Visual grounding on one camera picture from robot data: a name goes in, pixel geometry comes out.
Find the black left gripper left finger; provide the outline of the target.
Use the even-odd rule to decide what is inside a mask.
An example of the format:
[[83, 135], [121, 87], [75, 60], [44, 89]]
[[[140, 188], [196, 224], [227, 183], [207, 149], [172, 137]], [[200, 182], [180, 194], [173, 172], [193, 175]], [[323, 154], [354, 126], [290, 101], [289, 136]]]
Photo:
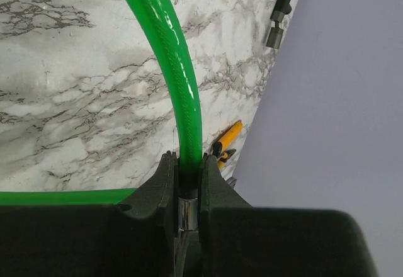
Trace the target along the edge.
[[177, 157], [162, 155], [152, 177], [115, 206], [115, 273], [174, 276]]

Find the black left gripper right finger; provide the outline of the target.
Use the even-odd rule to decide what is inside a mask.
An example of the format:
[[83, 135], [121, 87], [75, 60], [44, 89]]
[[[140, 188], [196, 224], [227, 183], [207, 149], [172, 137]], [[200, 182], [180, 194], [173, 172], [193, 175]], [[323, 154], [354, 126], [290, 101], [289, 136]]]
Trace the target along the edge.
[[251, 208], [224, 180], [216, 157], [205, 154], [198, 175], [198, 234], [203, 276], [228, 276], [242, 266], [239, 220]]

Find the green cable lock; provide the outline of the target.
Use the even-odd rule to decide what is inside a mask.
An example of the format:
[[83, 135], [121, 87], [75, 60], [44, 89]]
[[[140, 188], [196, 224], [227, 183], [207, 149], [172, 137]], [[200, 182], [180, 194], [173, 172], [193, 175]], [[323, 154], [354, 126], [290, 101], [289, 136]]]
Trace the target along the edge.
[[202, 158], [195, 72], [171, 0], [1, 0], [1, 206], [115, 204], [122, 172], [176, 120]]

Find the yellow utility knife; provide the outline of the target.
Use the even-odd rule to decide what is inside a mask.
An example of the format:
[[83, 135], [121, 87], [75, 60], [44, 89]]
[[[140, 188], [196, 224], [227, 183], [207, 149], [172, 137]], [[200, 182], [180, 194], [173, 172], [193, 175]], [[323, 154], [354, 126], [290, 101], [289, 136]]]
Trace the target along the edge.
[[219, 157], [221, 153], [234, 141], [243, 128], [241, 120], [236, 121], [212, 145], [212, 154]]

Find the black T-shaped tool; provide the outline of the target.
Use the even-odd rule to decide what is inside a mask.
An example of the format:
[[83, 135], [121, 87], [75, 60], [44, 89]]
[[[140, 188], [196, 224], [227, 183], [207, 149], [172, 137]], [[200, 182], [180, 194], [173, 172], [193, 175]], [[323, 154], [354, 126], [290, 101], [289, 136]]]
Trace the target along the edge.
[[281, 28], [284, 17], [291, 13], [291, 0], [276, 0], [275, 7], [271, 14], [270, 20], [274, 25], [270, 28], [266, 46], [273, 49], [279, 49], [284, 29]]

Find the yellow handled pliers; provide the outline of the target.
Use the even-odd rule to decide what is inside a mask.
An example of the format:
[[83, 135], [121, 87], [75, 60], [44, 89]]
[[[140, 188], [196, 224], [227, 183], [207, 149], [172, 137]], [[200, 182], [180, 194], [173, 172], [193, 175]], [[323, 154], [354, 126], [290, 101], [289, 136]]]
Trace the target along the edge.
[[235, 149], [229, 149], [226, 150], [224, 152], [222, 152], [222, 154], [220, 155], [220, 157], [217, 159], [217, 165], [219, 167], [220, 170], [223, 169], [223, 167], [225, 166], [225, 164], [227, 163], [227, 161], [236, 153]]

